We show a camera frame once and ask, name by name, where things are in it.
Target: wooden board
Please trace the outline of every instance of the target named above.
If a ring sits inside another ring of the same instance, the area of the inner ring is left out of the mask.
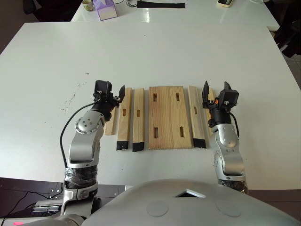
[[[115,112],[116,107],[111,111],[111,119],[110,121],[107,121],[104,126],[104,134],[105,135],[113,135],[114,133],[114,124],[115,124]]]
[[[204,127],[201,116],[202,100],[200,90],[195,86],[188,86],[188,98],[193,144],[195,147],[206,148]]]
[[[117,136],[117,150],[128,148],[131,119],[132,88],[126,88],[126,93],[119,110],[119,126]]]
[[[214,95],[214,92],[213,92],[213,90],[211,88],[209,88],[208,100],[215,100],[215,95]],[[212,135],[212,131],[211,131],[211,129],[208,126],[208,121],[209,121],[209,119],[211,119],[211,115],[209,113],[209,109],[205,109],[205,113],[206,113],[206,119],[207,119],[205,128],[208,128],[209,135],[211,136]]]
[[[183,87],[150,87],[149,149],[191,147]]]
[[[144,147],[144,89],[135,89],[133,122],[133,152]]]

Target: white tabletop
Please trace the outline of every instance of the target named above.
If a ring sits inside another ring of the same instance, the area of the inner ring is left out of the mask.
[[[240,93],[233,113],[249,188],[301,187],[300,90],[265,27],[25,24],[0,56],[0,75],[0,177],[63,180],[59,136],[73,112],[93,100],[95,80],[110,81],[115,93],[123,84],[201,88],[208,80],[217,94],[224,81]],[[83,113],[66,130],[66,153]],[[116,141],[101,139],[101,184],[216,183],[210,149],[117,152]]]
[[[279,24],[265,4],[256,4],[250,0],[234,0],[230,8],[218,6],[217,0],[165,0],[163,2],[185,2],[185,8],[131,8],[126,5],[125,0],[116,5],[118,17],[105,22],[238,24],[266,26],[270,31],[279,29]],[[81,5],[72,21],[100,20],[96,11],[88,12]]]

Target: purple tissue box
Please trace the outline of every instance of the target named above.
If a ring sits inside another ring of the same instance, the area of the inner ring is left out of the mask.
[[[93,2],[100,20],[117,17],[115,5],[112,0],[94,0]]]

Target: mug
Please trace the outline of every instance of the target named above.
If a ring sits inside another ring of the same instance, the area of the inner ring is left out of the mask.
[[[93,2],[92,0],[83,0],[82,4],[86,11],[93,11]]]

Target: black cable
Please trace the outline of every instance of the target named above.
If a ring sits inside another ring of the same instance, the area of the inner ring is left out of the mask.
[[[229,115],[231,115],[233,117],[233,119],[234,119],[237,136],[239,137],[239,130],[238,130],[238,125],[237,125],[236,118],[235,118],[235,116],[231,112],[229,112]]]
[[[20,201],[23,200],[23,199],[25,199],[25,197],[26,197],[29,193],[32,193],[32,194],[38,194],[38,195],[40,195],[40,196],[43,196],[43,197],[46,198],[46,199],[52,199],[53,197],[55,197],[55,196],[61,194],[62,192],[63,192],[63,184],[62,184],[62,183],[61,183],[61,191],[60,191],[58,194],[55,194],[54,196],[51,196],[51,198],[50,198],[50,197],[46,197],[46,196],[44,196],[44,195],[42,195],[42,194],[40,194],[40,193],[38,193],[38,192],[30,192],[30,191],[27,191],[26,194],[25,194],[21,199],[18,200],[18,202],[16,203],[16,205],[13,207],[13,209],[12,209],[7,215],[5,215],[5,217],[3,218],[3,221],[2,221],[2,223],[1,223],[1,226],[3,226],[4,221],[5,221],[5,220],[7,219],[7,217],[11,214],[11,212],[14,211],[14,209],[17,207],[17,205],[20,203]]]
[[[134,4],[134,5],[132,5],[131,4],[131,0],[127,0],[127,6],[129,6],[129,7],[136,7],[137,6],[137,3],[136,4]]]
[[[118,2],[118,3],[114,3],[114,5],[120,4],[120,3],[122,3],[122,2],[124,2],[124,0],[122,0],[121,2]]]
[[[98,100],[95,101],[95,102],[93,102],[93,103],[91,103],[91,104],[85,105],[85,106],[81,107],[80,109],[78,109],[78,110],[70,117],[70,119],[66,122],[66,124],[65,124],[65,126],[64,126],[64,128],[63,128],[63,130],[62,130],[62,133],[61,133],[61,136],[60,136],[60,147],[61,147],[61,152],[62,152],[62,156],[63,156],[65,168],[68,168],[68,165],[67,165],[67,160],[66,160],[64,148],[63,148],[63,135],[64,135],[64,132],[65,132],[65,130],[66,130],[66,128],[67,128],[69,122],[73,119],[73,117],[74,117],[79,111],[83,110],[83,109],[86,108],[86,107],[89,107],[89,106],[91,106],[91,105],[94,105],[94,104],[96,104],[97,102],[98,102]]]
[[[36,204],[37,202],[34,202],[34,203],[32,203],[32,204],[29,204],[28,206],[26,206],[25,208],[24,208],[24,210],[26,210],[26,209],[28,209],[29,207],[32,207],[32,205],[34,205],[34,204]]]

